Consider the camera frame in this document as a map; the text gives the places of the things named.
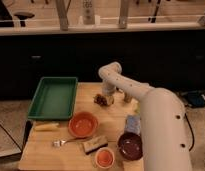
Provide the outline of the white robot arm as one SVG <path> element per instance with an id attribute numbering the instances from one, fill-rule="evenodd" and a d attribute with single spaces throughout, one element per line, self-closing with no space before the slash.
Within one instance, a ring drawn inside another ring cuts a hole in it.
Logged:
<path id="1" fill-rule="evenodd" d="M 102 93 L 121 89 L 140 103 L 144 171 L 192 171 L 183 117 L 183 102 L 170 90 L 121 75 L 118 62 L 98 70 Z"/>

